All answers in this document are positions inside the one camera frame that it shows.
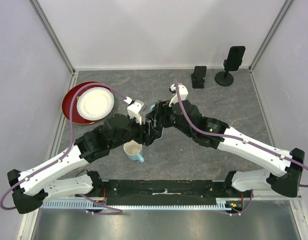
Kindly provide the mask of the black folding phone stand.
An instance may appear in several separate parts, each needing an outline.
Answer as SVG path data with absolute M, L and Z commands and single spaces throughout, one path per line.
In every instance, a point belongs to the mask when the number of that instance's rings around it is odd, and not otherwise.
M 193 89 L 203 89 L 207 66 L 195 66 L 194 72 L 191 74 L 191 82 Z

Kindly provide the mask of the black round-base phone holder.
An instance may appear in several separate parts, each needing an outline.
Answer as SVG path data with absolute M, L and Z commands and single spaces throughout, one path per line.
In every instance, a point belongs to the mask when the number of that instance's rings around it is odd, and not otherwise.
M 224 71 L 218 72 L 215 75 L 214 80 L 218 85 L 222 87 L 228 87 L 232 85 L 234 81 L 232 74 L 229 73 L 232 71 L 232 67 L 229 61 L 226 59 L 224 60 L 223 66 L 224 66 Z

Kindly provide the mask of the black phone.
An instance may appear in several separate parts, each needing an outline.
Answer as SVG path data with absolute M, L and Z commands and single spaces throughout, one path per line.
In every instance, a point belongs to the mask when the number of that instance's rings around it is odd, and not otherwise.
M 239 69 L 242 64 L 242 58 L 245 53 L 245 50 L 245 46 L 232 46 L 230 48 L 226 59 L 225 71 L 234 72 Z

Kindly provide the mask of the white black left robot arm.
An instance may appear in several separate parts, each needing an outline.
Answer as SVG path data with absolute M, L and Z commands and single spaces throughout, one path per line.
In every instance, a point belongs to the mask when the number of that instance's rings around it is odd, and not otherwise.
M 118 113 L 39 166 L 26 171 L 9 171 L 7 177 L 13 209 L 20 214 L 27 214 L 65 194 L 101 195 L 104 188 L 97 172 L 79 179 L 61 180 L 60 177 L 108 156 L 110 150 L 130 141 L 149 146 L 161 137 L 163 128 L 163 118 L 155 114 L 149 113 L 144 121 L 138 121 L 135 117 Z

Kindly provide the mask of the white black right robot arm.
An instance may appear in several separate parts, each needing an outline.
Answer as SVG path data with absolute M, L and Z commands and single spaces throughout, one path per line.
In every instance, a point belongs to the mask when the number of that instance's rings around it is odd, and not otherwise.
M 216 118 L 203 116 L 188 100 L 182 103 L 158 101 L 146 117 L 155 120 L 157 127 L 178 129 L 200 146 L 233 153 L 261 166 L 257 171 L 230 171 L 223 184 L 227 196 L 252 189 L 272 189 L 289 198 L 297 196 L 304 151 L 283 150 L 259 142 Z

